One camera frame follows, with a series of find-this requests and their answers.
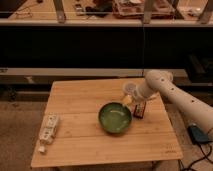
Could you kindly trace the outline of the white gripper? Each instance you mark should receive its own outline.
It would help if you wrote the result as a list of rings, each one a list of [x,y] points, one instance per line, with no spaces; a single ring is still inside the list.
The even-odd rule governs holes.
[[[146,101],[151,96],[151,89],[148,87],[147,84],[139,84],[133,90],[132,97],[130,95],[126,95],[122,99],[122,105],[124,107],[128,106],[132,103],[132,99],[135,103],[141,103]]]

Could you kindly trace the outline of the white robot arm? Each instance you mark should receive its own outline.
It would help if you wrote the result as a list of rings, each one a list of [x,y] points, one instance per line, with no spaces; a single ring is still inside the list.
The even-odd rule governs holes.
[[[173,83],[173,74],[165,70],[150,70],[140,84],[127,82],[123,85],[125,97],[122,104],[141,103],[159,92],[213,140],[213,107],[181,90]]]

